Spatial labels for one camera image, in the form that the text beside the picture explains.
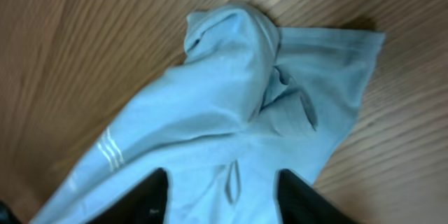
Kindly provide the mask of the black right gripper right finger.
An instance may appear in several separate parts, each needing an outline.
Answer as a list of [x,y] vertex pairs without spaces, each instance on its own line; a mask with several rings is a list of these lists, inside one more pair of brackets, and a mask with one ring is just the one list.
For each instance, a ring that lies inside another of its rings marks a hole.
[[356,224],[289,169],[279,171],[276,200],[283,224]]

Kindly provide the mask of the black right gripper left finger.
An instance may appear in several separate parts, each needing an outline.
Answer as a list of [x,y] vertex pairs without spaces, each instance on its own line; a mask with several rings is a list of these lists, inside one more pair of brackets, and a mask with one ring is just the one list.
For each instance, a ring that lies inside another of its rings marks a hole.
[[167,208],[169,180],[165,170],[156,169],[126,196],[91,224],[163,224]]

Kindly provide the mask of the light blue t-shirt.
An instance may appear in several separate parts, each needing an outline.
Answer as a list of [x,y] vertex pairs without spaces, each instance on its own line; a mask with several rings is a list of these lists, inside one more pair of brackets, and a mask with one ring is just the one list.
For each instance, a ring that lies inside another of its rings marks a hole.
[[185,62],[144,87],[34,223],[87,223],[157,169],[170,223],[278,223],[277,172],[313,183],[353,129],[385,35],[277,27],[228,4],[187,17]]

